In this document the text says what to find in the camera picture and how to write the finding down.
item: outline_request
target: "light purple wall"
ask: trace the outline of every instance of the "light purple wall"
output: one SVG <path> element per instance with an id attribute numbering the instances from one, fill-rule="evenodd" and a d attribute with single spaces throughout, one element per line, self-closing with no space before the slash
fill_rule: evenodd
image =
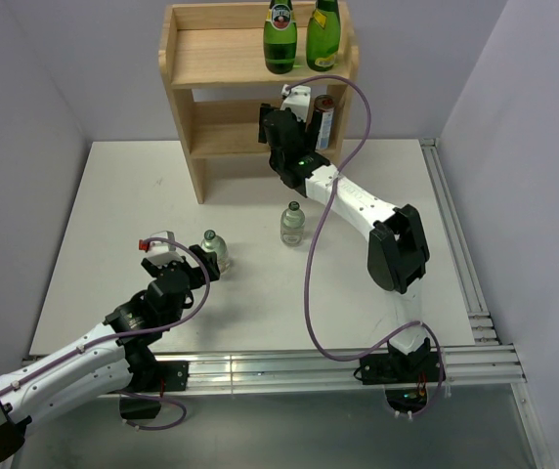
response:
<path id="1" fill-rule="evenodd" d="M 499 334 L 559 467 L 559 2 L 509 0 L 441 155 Z"/>
<path id="2" fill-rule="evenodd" d="M 86 143 L 0 0 L 0 373 L 20 366 Z"/>
<path id="3" fill-rule="evenodd" d="M 92 140 L 177 137 L 158 73 L 175 0 L 6 0 Z M 207 3 L 191 0 L 187 3 Z M 351 0 L 373 137 L 436 137 L 505 0 Z M 354 103 L 349 135 L 364 128 Z"/>

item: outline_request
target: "clear glass jar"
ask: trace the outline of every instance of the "clear glass jar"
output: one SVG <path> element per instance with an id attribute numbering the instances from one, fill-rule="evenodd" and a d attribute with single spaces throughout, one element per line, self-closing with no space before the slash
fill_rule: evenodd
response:
<path id="1" fill-rule="evenodd" d="M 299 208 L 298 202 L 290 202 L 281 214 L 279 235 L 281 242 L 287 246 L 298 246 L 303 241 L 306 215 Z"/>
<path id="2" fill-rule="evenodd" d="M 230 255 L 225 240 L 218 236 L 214 230 L 208 230 L 203 234 L 201 249 L 205 252 L 214 252 L 217 255 L 219 272 L 223 274 L 230 267 Z"/>

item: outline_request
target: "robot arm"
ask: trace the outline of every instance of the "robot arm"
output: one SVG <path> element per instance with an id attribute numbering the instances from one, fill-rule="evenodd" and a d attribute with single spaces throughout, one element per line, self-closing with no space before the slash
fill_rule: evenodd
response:
<path id="1" fill-rule="evenodd" d="M 169 232 L 157 236 L 173 239 Z M 142 265 L 154 278 L 146 290 L 56 353 L 0 376 L 0 391 L 12 389 L 0 396 L 0 462 L 17 452 L 25 436 L 44 423 L 102 394 L 121 389 L 143 391 L 157 379 L 149 345 L 162 332 L 106 338 L 180 320 L 183 310 L 193 304 L 193 290 L 204 285 L 204 276 L 200 267 L 191 267 L 166 243 L 140 247 L 147 252 Z M 199 246 L 190 251 L 201 260 L 211 281 L 219 279 L 216 254 L 205 253 Z M 87 347 L 100 339 L 105 340 Z M 35 372 L 40 374 L 26 379 Z"/>
<path id="2" fill-rule="evenodd" d="M 371 195 L 314 151 L 302 117 L 310 105 L 310 93 L 304 88 L 308 87 L 295 87 L 299 93 L 294 96 L 292 90 L 286 94 L 284 87 L 281 109 L 261 106 L 259 141 L 271 148 L 271 168 L 286 186 L 322 204 L 328 203 L 338 180 L 332 210 L 366 239 L 368 272 L 375 283 L 395 295 L 398 325 L 421 320 L 419 280 L 425 275 L 429 249 L 418 211 Z M 403 331 L 389 345 L 406 357 L 414 356 L 411 362 L 420 362 L 429 353 L 429 340 L 420 328 Z"/>

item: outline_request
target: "black bracket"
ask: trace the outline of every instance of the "black bracket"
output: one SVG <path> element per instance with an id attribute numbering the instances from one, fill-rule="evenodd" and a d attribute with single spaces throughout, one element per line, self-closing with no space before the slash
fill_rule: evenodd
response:
<path id="1" fill-rule="evenodd" d="M 425 339 L 416 351 L 404 355 L 388 344 L 387 354 L 370 354 L 360 359 L 361 381 L 364 385 L 411 384 L 425 374 L 429 382 L 437 382 L 440 375 L 438 353 L 430 351 Z"/>
<path id="2" fill-rule="evenodd" d="M 126 398 L 119 400 L 119 414 L 123 420 L 154 420 L 160 413 L 162 404 L 146 399 Z"/>
<path id="3" fill-rule="evenodd" d="M 189 363 L 185 361 L 156 362 L 155 376 L 147 391 L 159 393 L 164 382 L 164 391 L 167 393 L 186 391 L 189 382 Z"/>
<path id="4" fill-rule="evenodd" d="M 375 222 L 368 238 L 366 265 L 384 290 L 404 294 L 408 285 L 425 275 L 429 249 L 420 215 L 411 205 L 395 208 L 395 215 Z"/>

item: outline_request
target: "red connector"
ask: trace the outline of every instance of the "red connector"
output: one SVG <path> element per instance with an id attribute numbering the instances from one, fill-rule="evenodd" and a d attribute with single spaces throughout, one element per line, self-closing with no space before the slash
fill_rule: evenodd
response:
<path id="1" fill-rule="evenodd" d="M 148 242 L 144 242 L 142 239 L 139 239 L 139 251 L 148 252 L 150 250 L 150 244 Z"/>

